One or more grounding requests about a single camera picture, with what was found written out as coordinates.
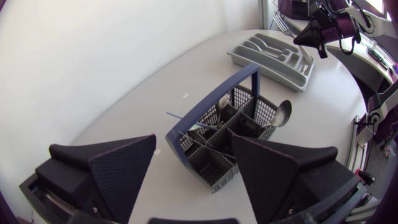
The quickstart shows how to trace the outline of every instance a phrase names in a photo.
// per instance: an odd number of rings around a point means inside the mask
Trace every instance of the spoon head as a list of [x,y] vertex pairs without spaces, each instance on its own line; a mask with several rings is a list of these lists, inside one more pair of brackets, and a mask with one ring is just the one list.
[[272,126],[280,128],[288,122],[291,114],[292,114],[292,104],[289,100],[285,100],[278,106],[275,116],[270,122],[270,124]]

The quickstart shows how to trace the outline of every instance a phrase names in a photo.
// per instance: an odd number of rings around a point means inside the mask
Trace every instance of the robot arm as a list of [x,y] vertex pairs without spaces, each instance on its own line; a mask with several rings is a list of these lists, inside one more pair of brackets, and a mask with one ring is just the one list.
[[[339,40],[341,50],[350,55],[353,53],[354,42],[361,42],[359,30],[355,26],[355,21],[360,29],[368,37],[388,35],[398,39],[397,32],[392,22],[377,17],[370,12],[348,6],[345,0],[334,0],[333,9],[329,3],[327,5],[314,3],[310,6],[312,20],[308,26],[294,39],[294,43],[315,47],[321,58],[327,57],[326,43]],[[346,52],[341,47],[341,39],[352,37],[353,48]],[[384,93],[376,93],[368,102],[368,108],[364,117],[358,125],[361,128],[357,132],[357,142],[363,145],[373,137],[373,132],[377,130],[378,124],[384,120],[388,112],[398,105],[398,82],[391,85]]]
[[345,54],[350,55],[354,49],[354,42],[358,44],[361,42],[361,36],[354,21],[360,25],[368,37],[388,35],[398,38],[392,22],[387,19],[377,17],[362,9],[348,6],[345,0],[334,0],[332,3],[334,9],[329,4],[314,3],[310,6],[312,20],[294,39],[295,44],[315,47],[318,49],[320,57],[325,58],[327,57],[326,43],[353,37],[353,48],[351,51],[346,52],[342,49]]

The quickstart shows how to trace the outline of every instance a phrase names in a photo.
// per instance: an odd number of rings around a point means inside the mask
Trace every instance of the dishwasher cutlery basket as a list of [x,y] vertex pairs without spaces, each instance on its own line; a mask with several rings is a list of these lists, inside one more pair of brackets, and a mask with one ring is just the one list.
[[[275,127],[260,130],[275,115],[277,107],[259,95],[259,67],[250,64],[213,90],[187,113],[166,135],[170,147],[182,164],[213,193],[224,187],[239,172],[231,150],[231,137],[238,134],[269,139]],[[239,84],[251,76],[251,90]],[[228,95],[228,104],[219,111],[217,102]],[[200,122],[220,129],[190,128]]]

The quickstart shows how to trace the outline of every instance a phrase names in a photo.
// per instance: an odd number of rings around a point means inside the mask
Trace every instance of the grey cutlery tray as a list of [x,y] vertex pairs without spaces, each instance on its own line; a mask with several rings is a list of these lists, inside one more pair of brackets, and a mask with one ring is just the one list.
[[313,61],[306,61],[297,47],[263,34],[248,38],[227,54],[240,66],[258,64],[262,75],[299,92],[304,92],[313,68]]

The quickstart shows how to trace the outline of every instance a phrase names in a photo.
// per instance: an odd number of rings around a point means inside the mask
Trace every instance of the basket handle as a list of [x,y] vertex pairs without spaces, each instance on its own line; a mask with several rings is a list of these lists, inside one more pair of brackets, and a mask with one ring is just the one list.
[[214,104],[225,94],[239,85],[247,77],[251,76],[252,96],[257,98],[260,92],[259,66],[252,63],[225,80],[220,86],[204,97],[187,115],[185,115],[166,135],[167,142],[183,164],[188,164],[187,157],[180,145],[182,133],[186,133]]

